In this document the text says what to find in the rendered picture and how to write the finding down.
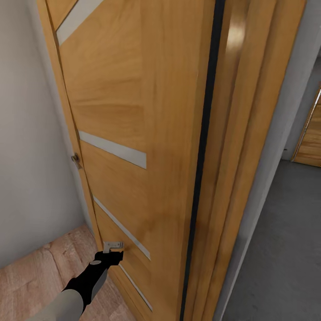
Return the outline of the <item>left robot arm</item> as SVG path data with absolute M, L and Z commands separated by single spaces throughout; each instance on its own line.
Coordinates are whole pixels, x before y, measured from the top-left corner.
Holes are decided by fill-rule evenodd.
M 113 251 L 124 247 L 123 242 L 105 242 L 103 252 L 97 252 L 95 260 L 85 271 L 72 278 L 64 291 L 50 303 L 25 321 L 79 321 L 87 305 L 90 305 L 106 281 L 107 270 L 123 260 L 124 252 Z

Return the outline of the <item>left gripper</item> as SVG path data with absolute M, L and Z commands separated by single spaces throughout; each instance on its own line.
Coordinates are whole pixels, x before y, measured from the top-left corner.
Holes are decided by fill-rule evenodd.
M 103 252 L 97 252 L 95 255 L 95 258 L 101 258 L 105 257 L 109 261 L 109 266 L 111 265 L 118 265 L 120 260 L 123 260 L 123 254 L 124 252 L 120 251 L 113 251 L 111 253 L 103 253 Z

